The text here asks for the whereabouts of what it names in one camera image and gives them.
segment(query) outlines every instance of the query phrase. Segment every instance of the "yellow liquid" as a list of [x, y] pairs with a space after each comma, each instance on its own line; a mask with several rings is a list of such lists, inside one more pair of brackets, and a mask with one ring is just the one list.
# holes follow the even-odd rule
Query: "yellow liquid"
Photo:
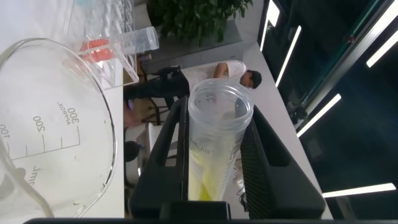
[[189, 200], [219, 200], [220, 185], [224, 179], [224, 166], [210, 166], [203, 154], [190, 153], [188, 174]]

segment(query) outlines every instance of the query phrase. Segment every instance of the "clear plastic cup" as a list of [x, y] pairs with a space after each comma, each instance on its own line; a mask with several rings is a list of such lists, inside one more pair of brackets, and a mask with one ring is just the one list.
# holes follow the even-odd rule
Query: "clear plastic cup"
[[209, 79], [191, 92], [188, 111], [189, 200], [221, 200], [253, 114], [253, 103], [242, 85]]

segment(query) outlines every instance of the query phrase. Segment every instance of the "person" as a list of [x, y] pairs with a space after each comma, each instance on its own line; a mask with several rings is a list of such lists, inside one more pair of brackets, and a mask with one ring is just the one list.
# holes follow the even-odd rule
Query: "person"
[[169, 78], [166, 82], [156, 79], [128, 86], [124, 89], [124, 99], [181, 97], [189, 95], [190, 90], [198, 83], [209, 78], [228, 78], [254, 89], [262, 80], [259, 72], [248, 70], [243, 62], [230, 60], [217, 65], [183, 69], [181, 74]]

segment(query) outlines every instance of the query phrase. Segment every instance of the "black holder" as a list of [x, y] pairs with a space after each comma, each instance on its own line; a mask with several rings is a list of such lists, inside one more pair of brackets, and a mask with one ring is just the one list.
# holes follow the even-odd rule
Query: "black holder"
[[[176, 101], [160, 131], [148, 163], [129, 200], [129, 211], [134, 218], [230, 219], [229, 205], [226, 202], [188, 201], [187, 106], [186, 96]], [[177, 162], [175, 167], [166, 167], [165, 162], [177, 122]], [[325, 209], [324, 199], [256, 106], [243, 137], [241, 155], [250, 219], [321, 217]]]

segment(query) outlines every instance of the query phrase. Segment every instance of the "black pants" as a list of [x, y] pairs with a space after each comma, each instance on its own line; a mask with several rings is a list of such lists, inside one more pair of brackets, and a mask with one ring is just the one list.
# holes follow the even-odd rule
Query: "black pants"
[[180, 73], [168, 80], [149, 80], [144, 83], [137, 83], [124, 89], [124, 99], [135, 98], [173, 98], [189, 95], [189, 84], [185, 76]]

